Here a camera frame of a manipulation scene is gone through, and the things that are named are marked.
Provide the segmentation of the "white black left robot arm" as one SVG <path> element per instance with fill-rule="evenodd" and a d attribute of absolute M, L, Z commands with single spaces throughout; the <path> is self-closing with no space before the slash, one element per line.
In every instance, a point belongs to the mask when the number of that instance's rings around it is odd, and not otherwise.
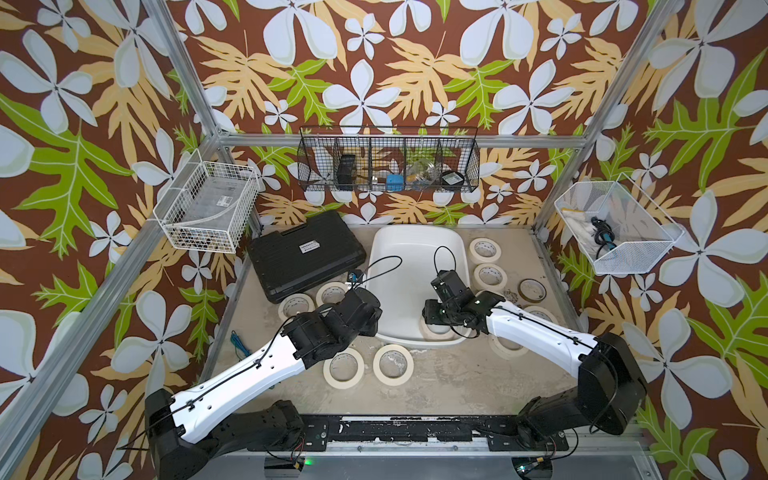
<path fill-rule="evenodd" d="M 302 435 L 301 415 L 289 401 L 243 413 L 241 407 L 272 386 L 373 336 L 382 314 L 366 289 L 347 291 L 336 304 L 297 314 L 260 350 L 191 389 L 161 389 L 145 401 L 149 455 L 160 479 L 190 479 L 219 456 L 242 449 L 290 449 Z"/>

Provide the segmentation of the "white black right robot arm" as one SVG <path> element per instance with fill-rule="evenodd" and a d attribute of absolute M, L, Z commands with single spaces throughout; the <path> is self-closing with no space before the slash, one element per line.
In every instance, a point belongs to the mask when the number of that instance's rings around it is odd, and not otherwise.
<path fill-rule="evenodd" d="M 512 341 L 562 368 L 577 385 L 531 399 L 514 419 L 512 437 L 532 448 L 568 429 L 588 427 L 621 435 L 645 399 L 648 383 L 619 335 L 578 332 L 526 311 L 503 296 L 475 294 L 453 270 L 431 282 L 437 299 L 425 302 L 428 325 L 465 327 Z"/>

